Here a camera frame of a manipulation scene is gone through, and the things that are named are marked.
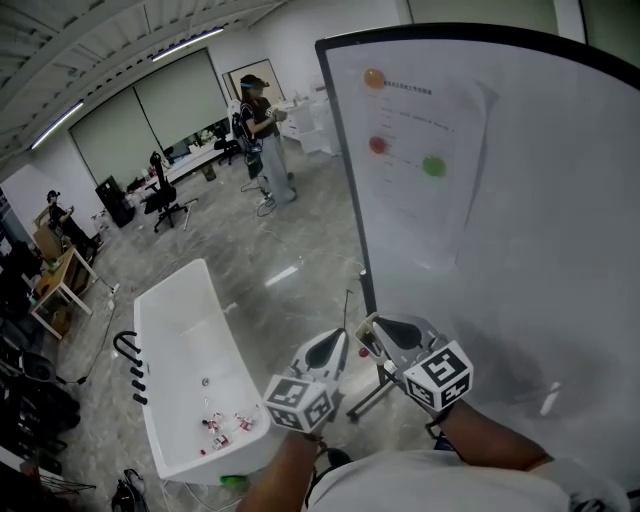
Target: red circle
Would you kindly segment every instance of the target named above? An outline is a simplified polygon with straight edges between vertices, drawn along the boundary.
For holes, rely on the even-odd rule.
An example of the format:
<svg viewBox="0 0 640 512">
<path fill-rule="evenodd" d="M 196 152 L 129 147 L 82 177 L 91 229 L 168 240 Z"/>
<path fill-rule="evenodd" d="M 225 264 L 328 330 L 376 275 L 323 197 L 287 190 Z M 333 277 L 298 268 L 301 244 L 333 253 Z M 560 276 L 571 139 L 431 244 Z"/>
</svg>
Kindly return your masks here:
<svg viewBox="0 0 640 512">
<path fill-rule="evenodd" d="M 371 137 L 369 139 L 369 147 L 376 155 L 381 155 L 387 150 L 387 141 L 382 137 Z"/>
</svg>

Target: tiled floor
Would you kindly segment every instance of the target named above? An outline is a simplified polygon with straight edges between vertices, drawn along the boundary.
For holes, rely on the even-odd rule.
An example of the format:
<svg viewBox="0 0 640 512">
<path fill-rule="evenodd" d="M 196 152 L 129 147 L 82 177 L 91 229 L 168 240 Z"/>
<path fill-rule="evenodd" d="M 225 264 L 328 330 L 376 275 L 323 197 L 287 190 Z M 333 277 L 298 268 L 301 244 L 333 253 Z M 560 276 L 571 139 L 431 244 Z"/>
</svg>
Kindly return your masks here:
<svg viewBox="0 0 640 512">
<path fill-rule="evenodd" d="M 96 283 L 84 297 L 93 316 L 74 310 L 72 331 L 60 344 L 57 360 L 60 375 L 77 379 L 91 365 L 106 334 L 88 381 L 70 386 L 81 403 L 82 421 L 65 434 L 69 447 L 60 459 L 67 478 L 97 486 L 77 499 L 81 510 L 110 510 L 117 479 L 128 467 L 145 478 L 150 510 L 165 509 L 163 482 L 155 470 L 141 406 L 131 399 L 130 364 L 115 357 L 111 345 L 116 332 L 133 328 L 133 300 L 139 294 L 190 261 L 204 258 L 223 308 L 237 304 L 228 309 L 227 321 L 255 375 L 281 372 L 297 346 L 340 326 L 347 288 L 354 292 L 347 330 L 352 333 L 364 318 L 358 283 L 362 257 L 342 159 L 324 154 L 305 157 L 295 143 L 287 143 L 285 149 L 299 198 L 268 217 L 255 214 L 257 191 L 240 192 L 248 178 L 238 158 L 231 167 L 216 165 L 218 178 L 212 182 L 198 173 L 178 183 L 180 202 L 198 197 L 186 231 L 181 216 L 174 229 L 163 226 L 155 234 L 155 216 L 140 214 L 111 233 L 94 266 L 107 282 L 121 286 L 108 333 L 107 289 Z M 277 285 L 264 286 L 289 266 L 298 271 Z M 429 446 L 423 413 L 398 390 L 385 396 L 358 424 L 347 420 L 344 412 L 376 379 L 373 364 L 358 357 L 352 340 L 341 385 L 346 398 L 338 419 L 325 430 L 329 444 L 346 449 L 354 458 L 383 449 Z M 266 382 L 256 380 L 263 391 Z M 169 482 L 165 489 L 170 510 L 206 510 L 183 484 Z M 224 489 L 193 489 L 214 509 L 233 501 Z"/>
</svg>

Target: white bathtub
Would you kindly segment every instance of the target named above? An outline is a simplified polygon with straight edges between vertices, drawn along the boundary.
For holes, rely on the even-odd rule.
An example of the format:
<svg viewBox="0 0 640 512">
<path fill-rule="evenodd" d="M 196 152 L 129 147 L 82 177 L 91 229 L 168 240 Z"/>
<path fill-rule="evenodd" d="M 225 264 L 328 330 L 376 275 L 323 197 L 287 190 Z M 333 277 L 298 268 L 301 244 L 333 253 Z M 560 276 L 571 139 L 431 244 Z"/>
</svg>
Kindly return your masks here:
<svg viewBox="0 0 640 512">
<path fill-rule="evenodd" d="M 266 466 L 283 432 L 272 426 L 262 405 L 205 261 L 189 263 L 138 297 L 134 324 L 142 350 L 140 382 L 147 387 L 139 394 L 148 399 L 142 408 L 160 478 L 219 485 L 221 476 L 248 475 Z M 252 408 L 254 428 L 235 430 L 231 444 L 214 451 L 202 420 L 217 411 L 233 424 L 236 412 Z"/>
</svg>

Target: wristband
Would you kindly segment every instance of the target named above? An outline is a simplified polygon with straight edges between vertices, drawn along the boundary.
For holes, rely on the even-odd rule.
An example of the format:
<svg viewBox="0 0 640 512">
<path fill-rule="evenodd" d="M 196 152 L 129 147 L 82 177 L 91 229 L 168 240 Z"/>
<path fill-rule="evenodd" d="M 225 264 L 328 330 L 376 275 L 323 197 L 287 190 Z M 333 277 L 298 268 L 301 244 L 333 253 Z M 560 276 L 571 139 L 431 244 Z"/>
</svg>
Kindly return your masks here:
<svg viewBox="0 0 640 512">
<path fill-rule="evenodd" d="M 431 428 L 431 427 L 435 427 L 436 425 L 440 425 L 442 422 L 444 422 L 449 417 L 449 414 L 451 414 L 451 411 L 453 410 L 455 405 L 456 405 L 455 403 L 451 404 L 444 411 L 441 411 L 440 414 L 438 414 L 438 416 L 436 416 L 433 419 L 433 421 L 427 423 L 425 426 L 427 428 Z"/>
</svg>

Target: woman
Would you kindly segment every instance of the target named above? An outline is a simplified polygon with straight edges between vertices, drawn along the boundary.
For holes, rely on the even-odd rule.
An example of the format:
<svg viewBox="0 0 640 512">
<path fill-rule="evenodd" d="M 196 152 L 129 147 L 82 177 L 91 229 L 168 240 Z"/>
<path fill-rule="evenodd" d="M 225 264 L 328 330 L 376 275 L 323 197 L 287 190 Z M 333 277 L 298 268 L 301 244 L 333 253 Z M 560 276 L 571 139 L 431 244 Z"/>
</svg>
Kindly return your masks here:
<svg viewBox="0 0 640 512">
<path fill-rule="evenodd" d="M 269 189 L 278 204 L 290 203 L 296 198 L 290 187 L 284 164 L 284 151 L 280 145 L 277 121 L 284 121 L 286 114 L 272 109 L 269 100 L 262 97 L 262 91 L 269 84 L 254 75 L 240 79 L 242 105 L 240 117 L 251 142 L 262 146 L 263 171 L 269 181 Z"/>
<path fill-rule="evenodd" d="M 96 242 L 82 231 L 80 226 L 78 226 L 71 218 L 71 215 L 73 215 L 73 212 L 75 211 L 74 207 L 72 206 L 67 211 L 64 211 L 58 205 L 59 195 L 60 192 L 56 192 L 55 190 L 50 190 L 47 194 L 50 226 L 53 228 L 61 228 L 65 236 L 69 237 L 71 243 L 78 247 L 80 254 L 82 254 L 83 257 L 86 257 L 87 247 L 91 247 L 94 252 L 99 251 L 104 242 L 102 240 L 100 242 Z"/>
</svg>

